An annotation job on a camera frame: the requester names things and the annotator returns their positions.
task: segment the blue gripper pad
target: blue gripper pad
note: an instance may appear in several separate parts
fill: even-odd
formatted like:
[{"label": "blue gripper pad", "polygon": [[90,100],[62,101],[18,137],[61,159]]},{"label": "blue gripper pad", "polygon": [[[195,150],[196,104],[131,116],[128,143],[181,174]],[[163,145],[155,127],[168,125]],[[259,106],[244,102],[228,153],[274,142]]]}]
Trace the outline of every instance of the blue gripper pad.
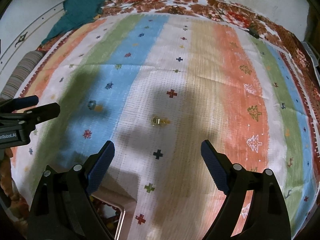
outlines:
[{"label": "blue gripper pad", "polygon": [[216,150],[208,140],[205,140],[201,143],[201,156],[205,162],[205,165],[207,165],[207,168],[218,190],[223,191],[223,193],[227,195],[230,192],[230,188],[228,186],[228,174],[218,160],[216,153]]},{"label": "blue gripper pad", "polygon": [[103,150],[102,154],[87,175],[88,186],[86,191],[89,196],[93,192],[98,190],[101,181],[106,174],[107,169],[109,168],[114,156],[115,145],[113,144],[113,142],[109,141],[107,147]]}]

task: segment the orange stripe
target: orange stripe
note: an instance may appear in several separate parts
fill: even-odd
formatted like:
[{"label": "orange stripe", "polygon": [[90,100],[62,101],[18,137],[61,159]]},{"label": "orange stripe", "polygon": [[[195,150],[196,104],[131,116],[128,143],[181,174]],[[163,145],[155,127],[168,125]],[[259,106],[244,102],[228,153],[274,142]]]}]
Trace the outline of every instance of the orange stripe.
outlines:
[{"label": "orange stripe", "polygon": [[[75,31],[57,51],[50,57],[48,62],[44,65],[43,69],[38,73],[38,76],[34,79],[30,85],[28,92],[24,95],[25,97],[31,95],[37,95],[41,98],[43,91],[47,87],[52,74],[60,66],[61,62],[70,55],[73,49],[79,45],[79,43],[87,36],[87,34],[107,19],[95,21],[82,26],[80,29]],[[17,148],[12,148],[13,157],[11,158],[11,164],[13,167],[16,165]]]},{"label": "orange stripe", "polygon": [[[240,163],[247,170],[256,168],[257,172],[262,172],[268,166],[269,138],[267,110],[262,99],[262,88],[234,29],[216,24],[213,32],[223,55],[221,69],[228,77],[225,81],[226,85],[223,86],[224,91],[220,93],[228,119],[228,128],[224,136],[225,154],[232,163]],[[255,94],[247,92],[244,84],[252,85],[256,91]],[[252,106],[257,106],[257,111],[261,113],[257,117],[258,121],[249,114],[248,108]],[[262,143],[258,146],[258,153],[255,150],[252,151],[247,145],[247,140],[256,135]],[[250,203],[251,197],[252,192],[247,194],[244,207]],[[234,234],[241,232],[245,219],[240,216]]]}]

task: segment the bed sheet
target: bed sheet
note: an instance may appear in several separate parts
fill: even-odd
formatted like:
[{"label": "bed sheet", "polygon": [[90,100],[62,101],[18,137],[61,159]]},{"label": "bed sheet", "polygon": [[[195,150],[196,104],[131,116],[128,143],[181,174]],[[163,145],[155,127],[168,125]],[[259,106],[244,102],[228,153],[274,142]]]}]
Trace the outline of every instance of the bed sheet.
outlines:
[{"label": "bed sheet", "polygon": [[128,239],[202,239],[225,198],[200,155],[209,139],[247,170],[274,171],[294,236],[319,189],[317,120],[286,47],[246,28],[130,11],[61,37],[20,91],[61,106],[13,150],[12,176],[28,204],[47,164],[70,168],[111,140],[102,185],[137,201]]}]

